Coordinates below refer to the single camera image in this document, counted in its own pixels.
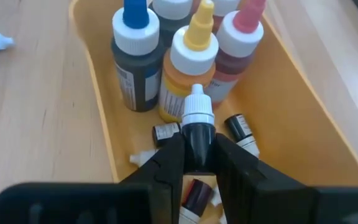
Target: plastic tray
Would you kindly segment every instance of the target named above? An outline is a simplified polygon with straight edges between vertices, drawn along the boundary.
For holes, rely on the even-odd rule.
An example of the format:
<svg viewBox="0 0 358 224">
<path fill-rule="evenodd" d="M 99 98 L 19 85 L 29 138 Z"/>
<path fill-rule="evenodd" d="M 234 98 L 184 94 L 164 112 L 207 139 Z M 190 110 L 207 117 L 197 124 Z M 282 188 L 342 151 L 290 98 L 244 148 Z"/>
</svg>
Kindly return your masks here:
<svg viewBox="0 0 358 224">
<path fill-rule="evenodd" d="M 70 7 L 85 44 L 115 182 L 137 169 L 129 155 L 153 149 L 152 126 L 163 123 L 157 109 L 136 113 L 123 105 L 110 50 L 111 18 L 120 7 L 120 0 L 76 0 Z M 226 134 L 223 121 L 242 113 L 257 140 L 260 159 L 272 167 L 308 185 L 358 185 L 354 151 L 270 23 L 262 22 L 265 37 L 253 64 L 215 111 L 218 131 Z M 185 177 L 184 185 L 190 178 Z M 213 177 L 206 181 L 215 184 Z M 221 207 L 209 204 L 203 222 L 217 221 L 221 212 Z"/>
</svg>

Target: orange paint bottle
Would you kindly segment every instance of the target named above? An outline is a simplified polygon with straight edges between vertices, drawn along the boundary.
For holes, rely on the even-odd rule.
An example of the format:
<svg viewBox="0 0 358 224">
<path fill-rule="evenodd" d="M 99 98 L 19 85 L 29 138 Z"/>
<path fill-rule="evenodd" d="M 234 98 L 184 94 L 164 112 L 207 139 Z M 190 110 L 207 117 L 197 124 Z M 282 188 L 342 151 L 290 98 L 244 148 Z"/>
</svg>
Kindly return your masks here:
<svg viewBox="0 0 358 224">
<path fill-rule="evenodd" d="M 215 73 L 219 45 L 211 33 L 213 11 L 212 0 L 203 0 L 190 25 L 175 33 L 172 47 L 165 53 L 158 106 L 165 122 L 180 121 L 191 86 L 199 83 L 207 87 Z"/>
</svg>

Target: wooden surface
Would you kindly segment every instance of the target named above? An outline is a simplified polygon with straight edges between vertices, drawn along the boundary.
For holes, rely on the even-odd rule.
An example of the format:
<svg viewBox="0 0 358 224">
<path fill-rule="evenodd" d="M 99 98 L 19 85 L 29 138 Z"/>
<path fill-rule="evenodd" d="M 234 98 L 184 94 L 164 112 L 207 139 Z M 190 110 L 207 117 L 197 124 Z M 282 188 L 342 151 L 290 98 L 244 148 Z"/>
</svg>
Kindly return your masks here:
<svg viewBox="0 0 358 224">
<path fill-rule="evenodd" d="M 111 181 L 69 0 L 0 0 L 0 190 L 22 181 Z M 358 11 L 351 0 L 270 1 L 266 15 L 358 154 Z"/>
</svg>

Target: pink cap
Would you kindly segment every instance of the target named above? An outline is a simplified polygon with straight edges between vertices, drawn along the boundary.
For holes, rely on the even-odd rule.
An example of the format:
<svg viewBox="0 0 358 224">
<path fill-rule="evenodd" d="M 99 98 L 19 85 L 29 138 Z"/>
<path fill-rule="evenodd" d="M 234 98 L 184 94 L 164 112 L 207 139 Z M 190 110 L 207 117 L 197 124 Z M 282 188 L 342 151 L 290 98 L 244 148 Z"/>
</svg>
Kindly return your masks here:
<svg viewBox="0 0 358 224">
<path fill-rule="evenodd" d="M 248 0 L 233 19 L 234 27 L 246 34 L 256 30 L 262 13 L 265 10 L 266 0 Z"/>
</svg>

